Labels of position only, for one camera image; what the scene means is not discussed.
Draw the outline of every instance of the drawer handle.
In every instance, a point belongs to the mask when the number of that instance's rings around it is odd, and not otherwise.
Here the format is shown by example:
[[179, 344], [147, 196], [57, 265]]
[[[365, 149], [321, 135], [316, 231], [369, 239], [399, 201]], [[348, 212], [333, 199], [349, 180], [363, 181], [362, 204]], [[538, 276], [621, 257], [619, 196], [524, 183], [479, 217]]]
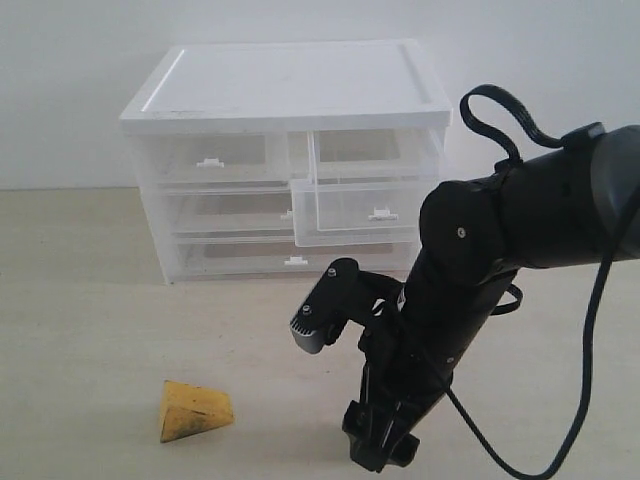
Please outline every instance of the drawer handle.
[[291, 256], [288, 260], [284, 261], [284, 264], [288, 267], [295, 267], [299, 265], [309, 265], [309, 260], [305, 260], [304, 257]]
[[385, 208], [374, 208], [373, 215], [369, 215], [369, 221], [380, 221], [380, 220], [397, 220], [398, 214], [391, 213], [389, 207]]
[[224, 168], [224, 162], [221, 162], [219, 158], [205, 158], [203, 161], [196, 163], [196, 167]]

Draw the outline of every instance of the beige table surface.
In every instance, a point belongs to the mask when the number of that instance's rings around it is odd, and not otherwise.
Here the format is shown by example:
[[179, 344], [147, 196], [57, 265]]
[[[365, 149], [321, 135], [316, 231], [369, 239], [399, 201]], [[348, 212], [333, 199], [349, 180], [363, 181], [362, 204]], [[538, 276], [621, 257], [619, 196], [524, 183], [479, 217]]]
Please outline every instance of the beige table surface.
[[[288, 320], [313, 280], [162, 284], [137, 192], [0, 193], [0, 478], [377, 478], [348, 460], [357, 328], [321, 355]], [[578, 399], [595, 267], [524, 272], [516, 314], [491, 319], [456, 387], [504, 456], [539, 471]], [[640, 469], [640, 263], [616, 266], [596, 329], [591, 412], [557, 478]], [[165, 379], [228, 391], [235, 425], [160, 445]], [[502, 479], [451, 405], [415, 430], [388, 479]]]

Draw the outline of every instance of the white storage box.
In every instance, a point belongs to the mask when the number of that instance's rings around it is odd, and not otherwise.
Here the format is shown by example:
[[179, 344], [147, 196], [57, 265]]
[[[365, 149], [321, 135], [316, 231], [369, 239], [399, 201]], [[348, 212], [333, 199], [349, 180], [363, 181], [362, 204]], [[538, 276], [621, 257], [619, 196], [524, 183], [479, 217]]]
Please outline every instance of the white storage box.
[[276, 247], [225, 256], [221, 242], [335, 247], [289, 255], [311, 270], [368, 244], [370, 265], [400, 268], [409, 246], [376, 244], [417, 242], [450, 113], [413, 40], [197, 45], [167, 54], [121, 123], [173, 281], [288, 271]]

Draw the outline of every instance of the robotic arm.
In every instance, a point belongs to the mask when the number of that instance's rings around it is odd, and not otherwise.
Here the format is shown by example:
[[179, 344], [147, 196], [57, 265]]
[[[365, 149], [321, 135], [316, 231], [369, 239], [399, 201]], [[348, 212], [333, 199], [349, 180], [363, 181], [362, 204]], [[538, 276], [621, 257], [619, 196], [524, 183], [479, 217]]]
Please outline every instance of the robotic arm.
[[[523, 162], [506, 135], [473, 116], [473, 95], [500, 103], [533, 141], [555, 151]], [[370, 471], [413, 460], [420, 441], [410, 431], [445, 394], [453, 395], [453, 370], [479, 329], [490, 315], [520, 305], [522, 292], [512, 283], [520, 268], [597, 263], [609, 250], [612, 261], [640, 257], [640, 216], [634, 219], [640, 126], [605, 133], [595, 123], [554, 139], [518, 100], [491, 85], [469, 92], [460, 108], [467, 126], [498, 142], [508, 158], [489, 177], [444, 182], [425, 199], [422, 249], [405, 283], [338, 259], [290, 323], [309, 353], [334, 343], [348, 320], [364, 327], [360, 398], [342, 427], [352, 460]], [[622, 222], [623, 235], [615, 238]], [[499, 305], [505, 292], [515, 300]]]

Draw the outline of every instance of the yellow wedge block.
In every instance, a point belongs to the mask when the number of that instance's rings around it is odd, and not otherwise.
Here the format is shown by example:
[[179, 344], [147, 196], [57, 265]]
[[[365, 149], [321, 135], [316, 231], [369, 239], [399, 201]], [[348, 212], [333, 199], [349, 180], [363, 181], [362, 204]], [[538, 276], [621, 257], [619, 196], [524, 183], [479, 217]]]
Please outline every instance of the yellow wedge block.
[[224, 392], [165, 381], [160, 405], [160, 442], [166, 443], [233, 423]]

